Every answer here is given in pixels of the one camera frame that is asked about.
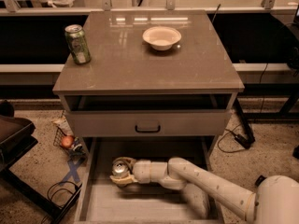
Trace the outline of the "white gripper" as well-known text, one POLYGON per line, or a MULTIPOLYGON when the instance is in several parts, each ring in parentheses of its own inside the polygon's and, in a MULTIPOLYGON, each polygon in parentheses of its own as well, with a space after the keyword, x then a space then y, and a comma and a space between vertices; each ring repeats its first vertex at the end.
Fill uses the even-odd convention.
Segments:
POLYGON ((130 157, 118 157, 112 162, 113 172, 131 172, 133 175, 125 177, 112 175, 110 179, 117 186, 127 186, 133 183, 148 184, 151 182, 151 161, 141 160, 130 157))

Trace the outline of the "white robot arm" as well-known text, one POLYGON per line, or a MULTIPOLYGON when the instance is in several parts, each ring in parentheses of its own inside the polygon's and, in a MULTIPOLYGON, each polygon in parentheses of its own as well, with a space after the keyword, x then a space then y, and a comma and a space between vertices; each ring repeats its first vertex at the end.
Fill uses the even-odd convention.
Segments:
POLYGON ((267 177, 252 192, 179 157, 167 162, 119 157, 110 178, 118 186, 158 183, 174 190, 191 183, 248 224, 299 224, 299 183, 284 175, 267 177))

